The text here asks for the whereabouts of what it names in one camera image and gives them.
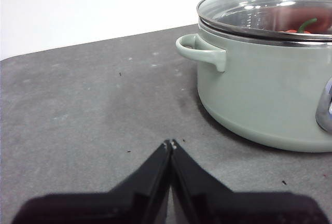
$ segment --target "pot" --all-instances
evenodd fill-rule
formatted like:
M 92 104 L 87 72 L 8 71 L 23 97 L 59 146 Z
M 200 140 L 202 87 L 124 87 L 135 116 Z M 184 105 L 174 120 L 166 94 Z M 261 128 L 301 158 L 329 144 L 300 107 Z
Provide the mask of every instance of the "pot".
M 267 146 L 332 151 L 332 0 L 203 0 L 176 41 L 210 115 Z M 289 33 L 301 23 L 309 33 Z

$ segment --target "gray countertop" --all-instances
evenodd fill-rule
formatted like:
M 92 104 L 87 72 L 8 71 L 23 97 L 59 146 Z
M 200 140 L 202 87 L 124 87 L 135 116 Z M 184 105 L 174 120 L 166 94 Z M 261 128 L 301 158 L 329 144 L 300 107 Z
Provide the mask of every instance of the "gray countertop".
M 2 223 L 32 197 L 108 191 L 166 138 L 234 191 L 307 194 L 332 220 L 331 153 L 255 144 L 205 111 L 196 64 L 174 46 L 196 31 L 190 25 L 1 61 Z

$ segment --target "glass lid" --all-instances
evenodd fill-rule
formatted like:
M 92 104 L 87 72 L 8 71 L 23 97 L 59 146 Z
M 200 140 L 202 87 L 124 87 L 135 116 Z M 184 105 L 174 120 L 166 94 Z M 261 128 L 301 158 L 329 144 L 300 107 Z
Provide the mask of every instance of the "glass lid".
M 332 41 L 332 0 L 203 0 L 202 22 L 256 38 Z

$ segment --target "pot handle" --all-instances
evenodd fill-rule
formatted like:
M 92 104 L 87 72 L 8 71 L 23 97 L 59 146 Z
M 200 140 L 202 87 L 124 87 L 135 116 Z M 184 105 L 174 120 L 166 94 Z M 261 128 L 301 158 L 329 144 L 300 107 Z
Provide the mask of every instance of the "pot handle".
M 328 80 L 318 103 L 316 121 L 321 128 L 332 134 L 332 78 Z
M 196 49 L 197 42 L 203 43 L 209 50 Z M 185 58 L 212 63 L 216 66 L 217 71 L 224 72 L 226 66 L 226 50 L 217 48 L 203 39 L 198 34 L 189 34 L 176 40 L 176 48 L 180 55 Z

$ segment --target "pepper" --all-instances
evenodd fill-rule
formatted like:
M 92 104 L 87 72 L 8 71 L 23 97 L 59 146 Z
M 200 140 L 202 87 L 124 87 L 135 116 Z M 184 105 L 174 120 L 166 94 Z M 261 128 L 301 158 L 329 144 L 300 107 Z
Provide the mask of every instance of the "pepper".
M 309 24 L 312 24 L 314 22 L 317 22 L 317 18 L 312 18 L 312 19 L 309 19 L 308 21 L 304 22 L 303 24 L 301 24 L 301 26 L 298 30 L 288 30 L 288 31 L 285 31 L 285 32 L 311 34 L 309 31 L 305 31 L 305 29 Z

